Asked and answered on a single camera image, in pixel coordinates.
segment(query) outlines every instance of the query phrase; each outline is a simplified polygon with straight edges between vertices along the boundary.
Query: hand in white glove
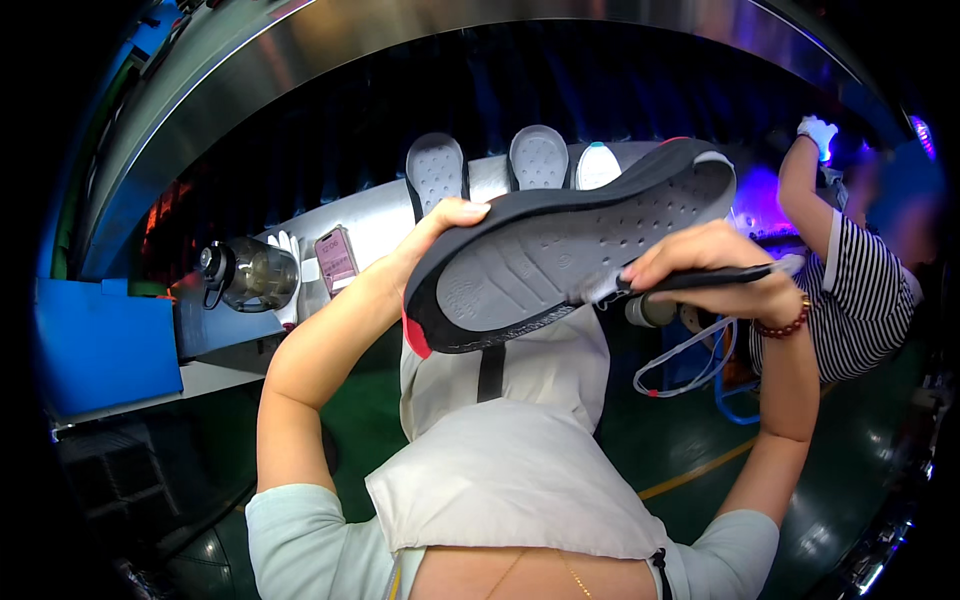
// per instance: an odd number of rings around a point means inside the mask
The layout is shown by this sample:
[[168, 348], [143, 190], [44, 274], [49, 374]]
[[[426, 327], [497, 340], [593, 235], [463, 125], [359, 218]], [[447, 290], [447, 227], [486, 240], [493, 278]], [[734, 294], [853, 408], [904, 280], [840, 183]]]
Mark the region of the hand in white glove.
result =
[[830, 160], [830, 140], [839, 132], [836, 125], [828, 125], [817, 115], [804, 117], [797, 128], [797, 135], [807, 135], [820, 149], [820, 161]]
[[300, 296], [300, 280], [302, 279], [300, 273], [300, 245], [297, 238], [291, 237], [286, 231], [281, 231], [278, 236], [279, 239], [273, 235], [268, 235], [267, 243], [275, 248], [288, 251], [297, 262], [297, 288], [294, 289], [294, 294], [290, 298], [290, 301], [287, 302], [285, 306], [281, 306], [274, 311], [283, 328], [290, 331], [297, 326], [297, 298]]

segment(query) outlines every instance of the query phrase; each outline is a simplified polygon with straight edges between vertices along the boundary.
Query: gold necklace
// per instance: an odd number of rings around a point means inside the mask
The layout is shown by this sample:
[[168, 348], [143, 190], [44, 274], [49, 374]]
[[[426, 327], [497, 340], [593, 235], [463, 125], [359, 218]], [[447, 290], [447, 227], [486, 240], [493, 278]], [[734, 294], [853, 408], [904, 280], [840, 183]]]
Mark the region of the gold necklace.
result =
[[[554, 550], [557, 552], [557, 556], [560, 557], [560, 560], [564, 562], [564, 566], [566, 567], [566, 570], [570, 571], [570, 575], [573, 576], [573, 581], [577, 582], [577, 585], [580, 586], [580, 590], [584, 593], [584, 595], [587, 598], [592, 598], [593, 595], [590, 594], [590, 591], [589, 589], [587, 589], [587, 586], [584, 586], [584, 582], [580, 580], [580, 576], [577, 575], [576, 571], [570, 568], [569, 564], [567, 564], [564, 553], [558, 550], [557, 548], [554, 548]], [[493, 596], [493, 593], [496, 591], [496, 589], [500, 587], [500, 584], [503, 583], [503, 580], [507, 578], [507, 575], [510, 573], [510, 571], [514, 570], [514, 567], [516, 566], [517, 563], [519, 563], [520, 558], [526, 553], [527, 553], [527, 549], [524, 548], [523, 550], [520, 551], [519, 554], [516, 555], [516, 558], [512, 563], [510, 563], [510, 566], [507, 567], [507, 570], [503, 572], [503, 575], [500, 575], [500, 579], [496, 580], [496, 583], [493, 584], [493, 588], [490, 590], [490, 593], [487, 594], [487, 597], [484, 598], [484, 600], [490, 600], [491, 596]]]
[[507, 578], [507, 574], [510, 573], [510, 571], [514, 570], [514, 566], [516, 566], [516, 564], [520, 561], [520, 557], [522, 557], [526, 553], [527, 553], [527, 549], [524, 548], [523, 550], [520, 551], [519, 554], [516, 555], [516, 558], [512, 563], [510, 563], [510, 566], [507, 567], [507, 570], [503, 572], [503, 575], [500, 575], [500, 579], [496, 580], [496, 583], [493, 584], [493, 588], [490, 590], [490, 593], [487, 594], [487, 597], [484, 598], [484, 600], [490, 600], [490, 597], [493, 596], [493, 593], [496, 591], [496, 589], [499, 588], [500, 584], [503, 583], [503, 580]]
[[583, 591], [584, 595], [587, 598], [592, 598], [593, 596], [590, 595], [590, 591], [587, 589], [586, 586], [584, 586], [584, 582], [580, 581], [580, 576], [577, 575], [577, 573], [572, 568], [570, 568], [570, 565], [566, 563], [566, 557], [564, 556], [564, 553], [561, 552], [560, 550], [557, 550], [557, 556], [559, 556], [560, 560], [564, 562], [564, 566], [566, 567], [566, 570], [570, 571], [570, 575], [573, 575], [573, 581], [577, 582], [577, 585], [580, 586], [580, 589]]

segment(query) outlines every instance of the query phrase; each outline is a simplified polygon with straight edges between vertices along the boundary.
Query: metal frame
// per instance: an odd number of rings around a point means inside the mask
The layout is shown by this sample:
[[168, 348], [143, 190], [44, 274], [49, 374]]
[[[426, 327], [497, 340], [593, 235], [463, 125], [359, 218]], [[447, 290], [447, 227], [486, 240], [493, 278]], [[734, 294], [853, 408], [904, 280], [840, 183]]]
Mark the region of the metal frame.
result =
[[[784, 10], [797, 9], [782, 0], [303, 2], [290, 0], [279, 7], [226, 3], [215, 12], [200, 9], [194, 14], [161, 68], [128, 101], [118, 134], [97, 169], [73, 249], [81, 279], [123, 275], [118, 256], [150, 204], [203, 152], [259, 109], [341, 64], [460, 28], [576, 18], [706, 37], [778, 64], [841, 101], [851, 96], [876, 99], [871, 106], [885, 110], [864, 116], [871, 122], [883, 120], [884, 128], [892, 122], [892, 112], [878, 100], [876, 87], [851, 53], [835, 40], [828, 50], [823, 36], [792, 23]], [[852, 89], [858, 93], [848, 93]]]

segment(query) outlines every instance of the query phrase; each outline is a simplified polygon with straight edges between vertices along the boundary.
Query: red bead bracelet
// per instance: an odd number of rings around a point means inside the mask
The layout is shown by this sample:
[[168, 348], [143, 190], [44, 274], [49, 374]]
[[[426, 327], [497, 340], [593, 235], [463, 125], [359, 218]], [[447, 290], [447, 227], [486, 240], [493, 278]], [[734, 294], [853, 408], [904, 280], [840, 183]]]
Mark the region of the red bead bracelet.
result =
[[756, 332], [762, 335], [765, 338], [776, 338], [782, 340], [783, 338], [796, 333], [804, 323], [806, 323], [806, 317], [810, 314], [810, 296], [804, 294], [804, 307], [800, 309], [800, 315], [797, 319], [784, 327], [767, 327], [766, 325], [760, 324], [759, 321], [754, 319], [754, 329]]

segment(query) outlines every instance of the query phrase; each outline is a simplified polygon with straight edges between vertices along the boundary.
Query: gray insole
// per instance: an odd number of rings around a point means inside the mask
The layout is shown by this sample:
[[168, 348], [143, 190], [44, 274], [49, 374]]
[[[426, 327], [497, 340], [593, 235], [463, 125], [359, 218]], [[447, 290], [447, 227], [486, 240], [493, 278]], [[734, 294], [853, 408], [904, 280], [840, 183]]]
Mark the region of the gray insole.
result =
[[464, 153], [446, 133], [425, 133], [407, 153], [407, 179], [420, 196], [423, 216], [447, 196], [463, 197]]
[[626, 265], [667, 233], [725, 217], [735, 188], [731, 167], [710, 161], [618, 204], [516, 221], [454, 256], [437, 282], [437, 302], [469, 331], [520, 323], [564, 302], [585, 276]]
[[520, 189], [563, 187], [568, 161], [564, 138], [545, 125], [523, 128], [510, 143], [510, 165]]

